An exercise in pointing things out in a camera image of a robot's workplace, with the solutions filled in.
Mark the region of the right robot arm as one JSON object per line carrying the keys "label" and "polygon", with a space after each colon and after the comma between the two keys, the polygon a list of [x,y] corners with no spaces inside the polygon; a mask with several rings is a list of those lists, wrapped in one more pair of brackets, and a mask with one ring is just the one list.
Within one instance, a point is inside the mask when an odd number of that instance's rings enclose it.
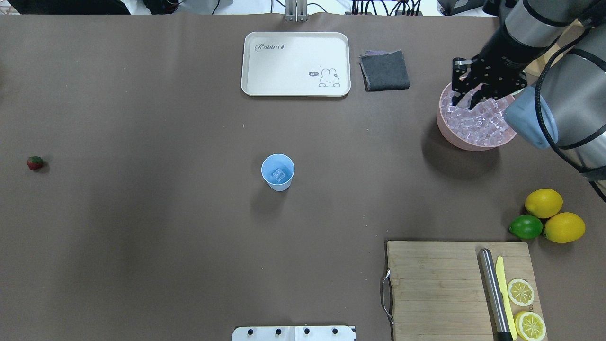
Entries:
{"label": "right robot arm", "polygon": [[605,199],[606,37],[603,0],[486,0],[499,28],[469,60],[452,63],[452,104],[468,108],[519,91],[505,121],[550,148]]}

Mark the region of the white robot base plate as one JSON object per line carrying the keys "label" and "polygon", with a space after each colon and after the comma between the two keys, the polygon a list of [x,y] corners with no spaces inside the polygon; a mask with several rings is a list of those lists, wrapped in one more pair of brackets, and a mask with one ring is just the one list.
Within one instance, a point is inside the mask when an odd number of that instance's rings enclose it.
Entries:
{"label": "white robot base plate", "polygon": [[232,341],[356,341],[355,327],[346,325],[241,326]]}

